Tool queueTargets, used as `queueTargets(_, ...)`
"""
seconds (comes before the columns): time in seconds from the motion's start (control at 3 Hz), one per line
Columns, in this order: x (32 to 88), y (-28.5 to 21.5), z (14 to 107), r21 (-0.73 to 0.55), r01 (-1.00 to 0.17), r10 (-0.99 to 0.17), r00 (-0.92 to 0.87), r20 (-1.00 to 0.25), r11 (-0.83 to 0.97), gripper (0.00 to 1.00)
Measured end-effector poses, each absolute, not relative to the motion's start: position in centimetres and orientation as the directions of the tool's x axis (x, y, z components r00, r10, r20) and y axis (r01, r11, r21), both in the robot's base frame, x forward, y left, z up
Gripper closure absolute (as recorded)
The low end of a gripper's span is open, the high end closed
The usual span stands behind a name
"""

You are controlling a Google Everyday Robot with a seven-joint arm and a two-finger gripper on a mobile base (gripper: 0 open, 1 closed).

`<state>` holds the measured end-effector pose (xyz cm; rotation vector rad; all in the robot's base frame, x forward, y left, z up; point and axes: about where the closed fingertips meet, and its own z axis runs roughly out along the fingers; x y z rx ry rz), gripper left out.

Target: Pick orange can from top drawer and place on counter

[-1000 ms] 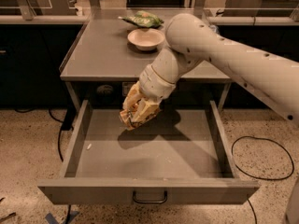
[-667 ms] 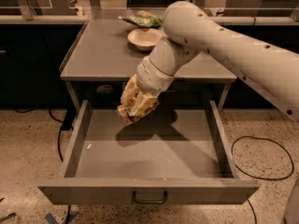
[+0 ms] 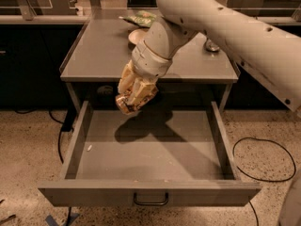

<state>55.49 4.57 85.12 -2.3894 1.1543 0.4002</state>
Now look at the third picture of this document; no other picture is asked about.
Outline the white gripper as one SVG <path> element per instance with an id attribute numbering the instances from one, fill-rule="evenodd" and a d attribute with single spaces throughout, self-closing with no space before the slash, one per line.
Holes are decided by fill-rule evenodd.
<path id="1" fill-rule="evenodd" d="M 136 73 L 145 78 L 160 78 L 166 75 L 171 64 L 171 59 L 157 56 L 141 40 L 132 51 L 132 61 L 129 61 L 122 71 L 118 92 L 124 93 L 134 83 L 127 104 L 134 106 L 146 104 L 158 92 L 157 80 L 136 78 Z"/>

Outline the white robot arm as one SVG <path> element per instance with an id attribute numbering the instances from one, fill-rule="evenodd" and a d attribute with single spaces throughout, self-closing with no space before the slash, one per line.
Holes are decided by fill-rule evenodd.
<path id="1" fill-rule="evenodd" d="M 201 33 L 272 92 L 291 111 L 301 107 L 301 38 L 227 8 L 215 0 L 156 0 L 161 15 L 132 51 L 116 103 L 136 112 L 157 93 L 173 57 Z"/>

